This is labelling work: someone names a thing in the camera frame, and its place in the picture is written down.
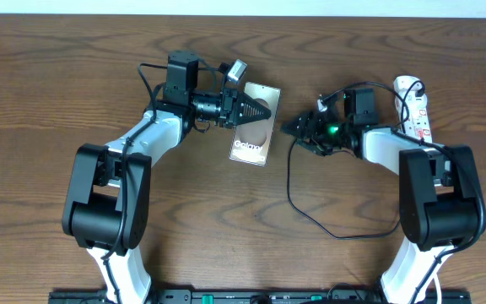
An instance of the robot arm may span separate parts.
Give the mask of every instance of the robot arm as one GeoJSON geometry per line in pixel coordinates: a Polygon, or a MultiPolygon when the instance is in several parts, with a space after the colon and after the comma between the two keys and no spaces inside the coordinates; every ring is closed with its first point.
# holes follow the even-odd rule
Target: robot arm
{"type": "Polygon", "coordinates": [[[393,265],[381,276],[381,289],[390,303],[422,301],[427,285],[450,257],[446,253],[473,244],[486,223],[483,201],[478,201],[481,189],[473,153],[463,145],[431,144],[427,96],[421,94],[422,88],[414,77],[395,81],[404,131],[378,124],[372,89],[344,90],[345,122],[340,122],[334,106],[336,92],[327,97],[328,103],[318,100],[318,112],[303,113],[282,128],[317,155],[351,149],[357,157],[399,175],[399,213],[405,238],[393,265]],[[437,194],[436,187],[452,187],[452,192],[437,194]]]}
{"type": "Polygon", "coordinates": [[[246,69],[242,61],[217,69],[224,74],[220,93],[196,90],[199,62],[203,60],[193,53],[172,52],[166,83],[155,89],[164,89],[163,99],[157,101],[150,92],[152,100],[134,128],[104,146],[85,144],[76,154],[63,230],[88,249],[108,286],[106,296],[115,303],[151,300],[151,277],[138,246],[148,220],[151,167],[185,138],[195,119],[232,128],[271,116],[258,101],[225,86],[226,81],[240,81],[246,69]],[[111,197],[96,193],[94,186],[124,191],[111,197]]]}

